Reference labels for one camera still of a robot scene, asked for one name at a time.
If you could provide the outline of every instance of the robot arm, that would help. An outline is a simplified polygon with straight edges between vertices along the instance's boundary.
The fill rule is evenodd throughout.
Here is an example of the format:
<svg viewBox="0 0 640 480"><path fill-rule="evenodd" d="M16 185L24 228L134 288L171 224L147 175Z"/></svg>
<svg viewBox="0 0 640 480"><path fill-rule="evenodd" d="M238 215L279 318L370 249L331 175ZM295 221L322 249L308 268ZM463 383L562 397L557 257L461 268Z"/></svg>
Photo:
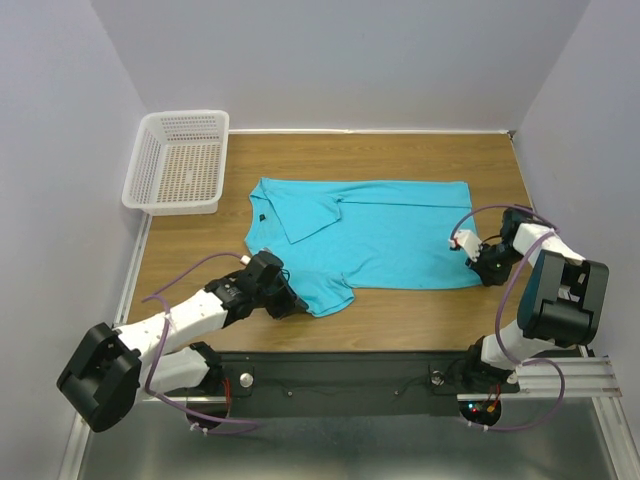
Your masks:
<svg viewBox="0 0 640 480"><path fill-rule="evenodd" d="M461 230L454 236L452 248L467 253L467 266L484 285L502 285L512 266L549 232L553 230L531 215L507 209L499 244L488 245L473 232ZM586 260L555 233L532 252L529 263L533 272L517 319L501 330L507 350L524 361L546 350L587 345L600 321L609 276L606 265ZM466 368L471 379L484 376L500 383L515 368L499 347L495 334L481 338L469 354Z"/></svg>
<svg viewBox="0 0 640 480"><path fill-rule="evenodd" d="M171 309L171 328L164 351L172 352L204 333L225 328L265 308L274 318L307 310L282 273L282 261L262 251L244 270L209 282ZM120 421L147 393L149 368L161 342L165 313L112 330L91 328L58 379L57 386L86 420L100 432ZM154 392L195 387L221 380L217 354L204 343L161 358L150 385Z"/></svg>

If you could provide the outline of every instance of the shirt sleeve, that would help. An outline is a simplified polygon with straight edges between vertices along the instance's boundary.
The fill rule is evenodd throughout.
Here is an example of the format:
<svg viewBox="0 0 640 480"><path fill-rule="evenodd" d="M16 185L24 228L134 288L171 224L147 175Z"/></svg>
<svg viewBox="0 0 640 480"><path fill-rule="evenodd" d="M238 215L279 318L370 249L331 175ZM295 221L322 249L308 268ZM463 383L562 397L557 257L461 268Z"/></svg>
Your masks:
<svg viewBox="0 0 640 480"><path fill-rule="evenodd" d="M340 274L296 269L291 272L289 284L307 302L314 317L339 312L355 298L353 289Z"/></svg>

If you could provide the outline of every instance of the white wall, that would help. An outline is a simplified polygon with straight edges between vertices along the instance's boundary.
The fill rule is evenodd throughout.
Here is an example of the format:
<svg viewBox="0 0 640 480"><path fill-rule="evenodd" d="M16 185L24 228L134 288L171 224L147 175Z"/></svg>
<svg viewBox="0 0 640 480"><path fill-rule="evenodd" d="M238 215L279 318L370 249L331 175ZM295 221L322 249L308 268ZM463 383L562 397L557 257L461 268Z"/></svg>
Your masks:
<svg viewBox="0 0 640 480"><path fill-rule="evenodd" d="M640 2L593 0L515 136L536 207L611 270L596 351L640 442Z"/></svg>
<svg viewBox="0 0 640 480"><path fill-rule="evenodd" d="M145 113L89 2L0 6L0 478L56 478L55 382L111 322L139 216L119 195Z"/></svg>
<svg viewBox="0 0 640 480"><path fill-rule="evenodd" d="M93 0L150 111L233 128L513 129L588 0Z"/></svg>

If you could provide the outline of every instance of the purple cable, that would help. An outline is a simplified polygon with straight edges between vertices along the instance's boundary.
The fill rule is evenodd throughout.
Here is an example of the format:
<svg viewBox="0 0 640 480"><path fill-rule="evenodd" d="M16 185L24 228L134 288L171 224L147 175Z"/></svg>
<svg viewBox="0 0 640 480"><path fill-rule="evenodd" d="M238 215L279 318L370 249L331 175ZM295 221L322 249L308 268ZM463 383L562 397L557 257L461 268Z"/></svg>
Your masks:
<svg viewBox="0 0 640 480"><path fill-rule="evenodd" d="M202 260L200 260L199 262L193 264L192 266L190 266L189 268L187 268L183 273L181 273L180 275L178 275L176 278L174 278L173 280L171 280L169 283L167 283L164 287L159 288L158 290L156 290L155 292L153 292L153 294L150 297L147 297L143 300L146 301L150 298L153 297L153 295L158 295L159 293L164 292L167 288L175 285L176 283L178 283L180 280L182 280L184 277L186 277L187 275L189 275L191 272L193 272L196 268L198 268L200 265L202 265L204 262L211 260L212 258L216 258L216 257L223 257L223 256L229 256L229 257L235 257L237 259L242 259L242 255L234 253L234 252L220 252L220 253L214 253L213 255L209 255L208 257L204 257Z"/></svg>
<svg viewBox="0 0 640 480"><path fill-rule="evenodd" d="M492 205L485 205L484 207L480 207L480 208L476 208L475 210L471 210L469 213L467 213L464 217L462 217L460 219L460 221L458 223L456 223L456 226L453 227L453 230L451 231L451 236L449 237L450 240L453 240L455 237L455 234L458 232L458 229L460 228L460 226L465 222L465 220L467 220L467 218L469 217L473 217L476 213L480 213L484 210L489 210L491 208L513 208L514 210L520 210L521 212L525 212L525 213L530 213L531 215L535 216L536 218L538 218L539 220L542 220L544 223L546 223L547 225L549 225L551 228L553 228L554 230L558 230L558 227L556 227L553 223L551 223L549 220L547 220L546 218L544 218L542 215L534 212L532 209L527 208L527 207L521 207L519 205L510 205L508 203L494 203Z"/></svg>
<svg viewBox="0 0 640 480"><path fill-rule="evenodd" d="M153 356L153 360L151 361L151 365L149 366L149 375L147 376L147 379L144 383L144 389L145 391L157 398L158 400L166 403L167 405L174 407L188 415L191 415L192 417L196 417L196 418L200 418L202 420L207 420L209 422L216 422L216 423L229 423L229 424L235 424L235 425L248 425L247 428L244 429L240 429L240 430L234 430L231 432L225 432L225 431L217 431L217 430L208 430L208 429L204 429L200 426L197 426L197 424L192 424L192 427L195 425L194 428L196 428L197 430L205 433L205 434L212 434L212 435L239 435L242 433L249 433L253 430L255 430L256 428L258 428L260 426L259 423L254 422L252 420L244 420L244 419L239 419L239 418L220 418L220 417L213 417L211 415L205 415L204 413L200 413L200 412L196 412L195 410L191 410L190 408L174 401L171 400L169 397L167 397L166 395L162 394L162 393L158 393L155 392L154 390L151 389L151 381L153 380L153 376L156 373L156 369L158 368L158 364L160 363L160 358L162 357L162 351L164 350L165 344L167 343L167 337L169 336L169 328L171 327L171 323L169 321L169 316L171 315L171 308L169 307L169 303L166 301L166 299L160 295L160 292L166 290L167 288L169 288L170 286L174 285L177 281L181 280L182 278L184 278L188 273L192 272L194 269L196 269L197 267L199 267L200 265L202 265L204 262L206 262L207 260L210 260L211 258L215 258L215 257L219 257L222 255L231 255L237 258L242 258L241 255L235 254L235 253L230 253L230 252L223 252L223 253L216 253L214 255L209 255L208 257L200 260L198 263L196 263L195 265L193 265L192 267L190 267L189 269L187 269L187 271L185 271L183 274L179 275L178 277L176 277L174 280L172 280L171 282L169 282L168 284L166 284L164 287L162 287L161 289L157 290L155 293L153 293L152 295L149 295L148 297L144 298L142 301L143 302L147 302L149 300L158 300L160 303L162 303L162 307L164 308L164 313L165 313L165 317L164 317L164 326L162 327L162 334L160 336L160 341L158 342L158 348L156 349L156 353Z"/></svg>
<svg viewBox="0 0 640 480"><path fill-rule="evenodd" d="M522 430L528 430L530 428L534 428L534 427L538 427L540 425L542 425L543 423L546 423L548 420L551 419L551 417L553 417L556 413L558 413L558 410L560 409L560 406L562 405L562 401L564 400L564 392L566 389L566 380L564 378L564 374L562 373L562 370L560 369L560 366L554 362L553 360L550 360L548 358L534 358L531 360L527 360L526 362L523 362L522 365L537 365L538 363L547 363L549 365L551 365L553 368L556 369L556 371L558 372L558 376L560 377L560 393L558 394L558 398L556 399L556 403L553 404L553 407L551 407L551 409L545 413L542 417L540 417L538 420L535 420L531 423L527 423L526 425L517 425L515 427L489 427L489 430L492 430L494 432L521 432Z"/></svg>

